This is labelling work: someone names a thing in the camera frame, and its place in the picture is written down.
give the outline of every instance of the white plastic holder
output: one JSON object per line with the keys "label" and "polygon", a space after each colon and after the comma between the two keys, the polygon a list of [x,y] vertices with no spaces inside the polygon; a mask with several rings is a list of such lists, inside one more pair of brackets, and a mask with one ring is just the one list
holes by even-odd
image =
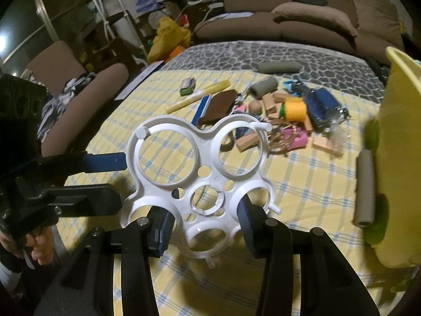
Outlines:
{"label": "white plastic holder", "polygon": [[[241,174],[228,172],[219,158],[220,145],[227,134],[238,127],[249,127],[256,131],[259,137],[259,156],[253,167]],[[280,209],[275,206],[275,188],[273,183],[263,174],[263,165],[266,160],[269,141],[267,132],[272,130],[269,123],[259,122],[247,114],[235,114],[220,120],[214,127],[202,131],[190,122],[175,116],[158,116],[142,123],[132,133],[126,149],[126,160],[130,174],[136,184],[136,191],[124,202],[120,211],[120,223],[126,227],[134,212],[144,206],[159,206],[170,211],[176,220],[176,228],[171,236],[171,243],[178,247],[180,252],[187,257],[205,259],[210,268],[215,267],[213,256],[226,249],[233,241],[240,225],[237,217],[237,207],[240,199],[256,188],[265,188],[269,198],[264,205],[264,210],[279,214]],[[152,181],[140,167],[140,149],[144,141],[160,131],[175,131],[185,136],[194,151],[194,165],[191,172],[184,179],[162,184]],[[210,174],[205,178],[198,175],[201,166],[210,167]],[[232,180],[234,187],[225,191],[223,186]],[[193,205],[193,195],[197,188],[209,185],[218,193],[215,206],[202,210]],[[175,199],[172,191],[182,188],[184,196]],[[214,213],[224,208],[225,212],[216,216]],[[185,221],[187,214],[194,214],[194,221]],[[226,236],[216,247],[208,251],[192,251],[188,243],[197,234],[209,230],[220,229]]]}

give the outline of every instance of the paper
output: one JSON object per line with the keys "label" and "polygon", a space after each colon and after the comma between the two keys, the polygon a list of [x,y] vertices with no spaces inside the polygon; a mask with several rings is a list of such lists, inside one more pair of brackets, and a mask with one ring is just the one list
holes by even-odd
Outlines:
{"label": "paper", "polygon": [[156,71],[158,67],[162,65],[164,61],[158,61],[154,62],[151,65],[149,65],[144,71],[138,75],[133,81],[131,81],[127,86],[120,92],[120,94],[117,95],[117,97],[114,99],[114,101],[120,101],[124,100],[129,94],[135,90],[139,84],[141,84],[145,79],[148,78],[148,76]]}
{"label": "paper", "polygon": [[247,18],[252,16],[254,13],[252,12],[241,12],[241,13],[225,13],[216,15],[215,17],[209,19],[210,21],[218,20],[218,19],[235,19],[235,18]]}

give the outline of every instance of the yellow bag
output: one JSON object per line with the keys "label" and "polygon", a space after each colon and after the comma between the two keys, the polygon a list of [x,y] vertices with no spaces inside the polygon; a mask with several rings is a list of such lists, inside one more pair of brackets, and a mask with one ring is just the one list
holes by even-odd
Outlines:
{"label": "yellow bag", "polygon": [[148,63],[164,60],[178,45],[189,47],[191,36],[188,29],[178,26],[168,16],[162,17],[154,44],[148,54]]}
{"label": "yellow bag", "polygon": [[386,55],[390,76],[377,129],[371,129],[382,198],[376,202],[376,222],[364,236],[384,266],[401,268],[421,264],[421,66],[393,47]]}

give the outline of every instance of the chair armrest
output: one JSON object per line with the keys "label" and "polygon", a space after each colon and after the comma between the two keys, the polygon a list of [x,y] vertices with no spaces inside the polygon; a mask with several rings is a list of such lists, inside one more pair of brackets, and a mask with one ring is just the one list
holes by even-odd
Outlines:
{"label": "chair armrest", "polygon": [[114,64],[98,73],[69,103],[64,114],[48,132],[41,145],[43,157],[60,155],[70,145],[100,108],[120,90],[129,77],[127,68]]}

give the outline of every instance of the wooden ball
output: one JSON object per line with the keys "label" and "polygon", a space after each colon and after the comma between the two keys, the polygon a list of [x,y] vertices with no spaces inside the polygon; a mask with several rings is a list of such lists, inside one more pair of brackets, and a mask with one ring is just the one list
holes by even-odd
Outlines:
{"label": "wooden ball", "polygon": [[262,113],[262,102],[253,100],[248,104],[248,112],[253,115],[260,115]]}

